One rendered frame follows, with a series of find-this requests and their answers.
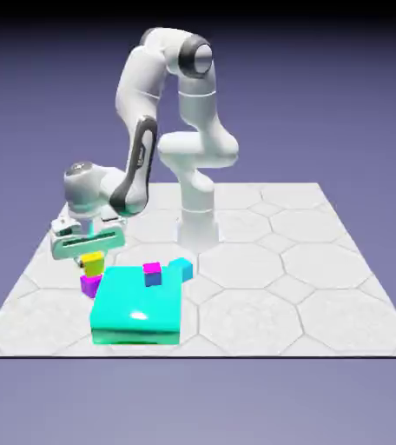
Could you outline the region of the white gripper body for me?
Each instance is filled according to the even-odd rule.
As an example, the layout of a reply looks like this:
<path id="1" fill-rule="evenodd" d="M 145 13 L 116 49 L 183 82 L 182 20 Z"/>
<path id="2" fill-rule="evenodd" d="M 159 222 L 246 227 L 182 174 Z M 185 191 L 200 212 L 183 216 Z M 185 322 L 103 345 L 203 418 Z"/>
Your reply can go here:
<path id="1" fill-rule="evenodd" d="M 119 225 L 106 227 L 93 235 L 58 236 L 51 230 L 49 239 L 51 254 L 55 260 L 75 258 L 97 251 L 106 252 L 110 249 L 122 247 L 125 243 L 124 233 Z"/>

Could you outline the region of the small yellow cube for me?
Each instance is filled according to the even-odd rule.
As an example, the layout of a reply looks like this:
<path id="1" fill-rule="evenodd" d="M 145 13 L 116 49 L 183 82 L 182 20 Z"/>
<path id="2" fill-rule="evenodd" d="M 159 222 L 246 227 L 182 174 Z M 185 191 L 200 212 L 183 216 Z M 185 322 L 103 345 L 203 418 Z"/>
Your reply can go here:
<path id="1" fill-rule="evenodd" d="M 84 254 L 81 263 L 87 277 L 99 276 L 104 271 L 104 254 L 101 251 Z"/>

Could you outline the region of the small purple cube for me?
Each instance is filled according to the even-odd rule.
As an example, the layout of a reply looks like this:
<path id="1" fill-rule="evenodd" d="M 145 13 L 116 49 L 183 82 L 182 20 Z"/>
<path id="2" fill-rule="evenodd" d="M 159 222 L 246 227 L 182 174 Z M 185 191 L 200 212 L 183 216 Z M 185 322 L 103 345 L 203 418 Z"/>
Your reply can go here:
<path id="1" fill-rule="evenodd" d="M 89 298 L 94 299 L 96 297 L 96 292 L 102 280 L 102 275 L 98 276 L 86 276 L 82 275 L 80 277 L 81 291 Z"/>

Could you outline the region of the small light blue cube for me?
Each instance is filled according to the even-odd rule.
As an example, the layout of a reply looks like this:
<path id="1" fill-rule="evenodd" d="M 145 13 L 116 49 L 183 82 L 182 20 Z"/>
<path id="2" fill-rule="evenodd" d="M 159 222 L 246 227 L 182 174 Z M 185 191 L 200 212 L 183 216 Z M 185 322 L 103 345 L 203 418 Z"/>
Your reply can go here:
<path id="1" fill-rule="evenodd" d="M 187 282 L 194 277 L 194 266 L 189 259 L 185 257 L 178 257 L 170 261 L 168 266 L 181 271 L 181 281 Z"/>

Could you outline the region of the large cyan box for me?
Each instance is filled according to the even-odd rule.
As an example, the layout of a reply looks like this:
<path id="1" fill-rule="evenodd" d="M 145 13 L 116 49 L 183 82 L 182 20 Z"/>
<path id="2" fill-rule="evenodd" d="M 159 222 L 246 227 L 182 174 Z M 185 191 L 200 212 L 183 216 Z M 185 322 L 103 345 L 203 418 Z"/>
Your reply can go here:
<path id="1" fill-rule="evenodd" d="M 90 313 L 95 344 L 167 344 L 180 341 L 182 273 L 164 267 L 162 283 L 145 285 L 142 267 L 105 270 Z"/>

